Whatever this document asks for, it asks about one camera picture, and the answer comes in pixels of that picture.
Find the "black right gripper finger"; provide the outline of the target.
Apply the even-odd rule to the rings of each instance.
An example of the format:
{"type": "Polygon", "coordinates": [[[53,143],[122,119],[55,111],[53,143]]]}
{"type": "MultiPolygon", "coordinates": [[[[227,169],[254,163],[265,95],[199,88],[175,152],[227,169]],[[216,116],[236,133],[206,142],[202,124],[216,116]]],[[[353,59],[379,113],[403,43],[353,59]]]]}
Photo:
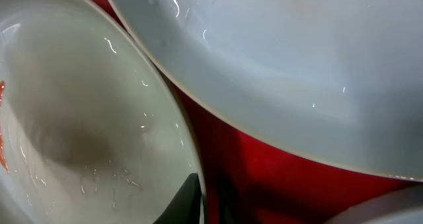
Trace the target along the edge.
{"type": "Polygon", "coordinates": [[[191,173],[153,224],[199,224],[201,197],[199,177],[191,173]]]}

